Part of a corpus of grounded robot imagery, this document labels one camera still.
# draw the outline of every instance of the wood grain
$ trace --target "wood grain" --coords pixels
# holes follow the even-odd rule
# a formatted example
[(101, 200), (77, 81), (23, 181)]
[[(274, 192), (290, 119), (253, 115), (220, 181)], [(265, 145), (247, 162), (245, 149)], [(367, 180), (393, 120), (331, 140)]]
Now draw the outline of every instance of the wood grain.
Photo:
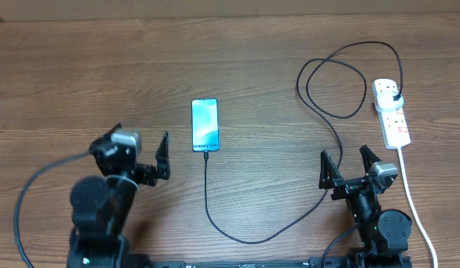
[[(353, 223), (344, 202), (330, 198), (307, 219), (268, 243), (242, 245), (208, 222), (203, 159), (191, 151), (190, 103), (218, 98), (221, 144), (209, 160), (209, 209), (226, 232), (246, 240), (270, 236), (320, 198), (319, 153), (336, 161), (328, 126), (302, 105), (294, 83), (303, 64), (361, 40), (389, 42), (404, 69), (412, 144), (407, 173), (418, 213), (441, 267), (460, 267), (460, 14), (289, 16), (0, 23), (0, 267), (23, 267), (12, 212), (26, 179), (40, 166), (79, 153), (116, 122), (138, 127), (142, 162), (152, 163), (170, 132), (172, 177), (135, 198), (125, 235), (153, 260), (243, 261), (319, 256)], [(339, 60), (371, 83), (398, 81), (387, 48), (364, 45)], [(311, 82), (314, 99), (348, 114), (362, 97), (352, 70), (327, 64)], [(362, 174), (358, 148), (383, 147), (372, 93), (351, 119), (330, 119), (345, 146), (341, 171)], [(92, 159), (47, 173), (22, 207), (26, 252), (37, 267), (63, 267), (68, 253), (68, 193)], [(400, 179), (380, 197), (384, 208), (410, 213)], [(354, 234), (332, 255), (357, 246)], [(430, 255), (416, 226), (409, 251), (415, 267)]]

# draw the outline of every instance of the phone screen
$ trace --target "phone screen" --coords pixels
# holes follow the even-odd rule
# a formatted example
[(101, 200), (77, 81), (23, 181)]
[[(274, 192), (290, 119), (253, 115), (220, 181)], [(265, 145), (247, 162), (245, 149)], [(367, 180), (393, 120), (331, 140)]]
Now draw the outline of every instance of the phone screen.
[(217, 99), (192, 101), (192, 148), (196, 152), (220, 149)]

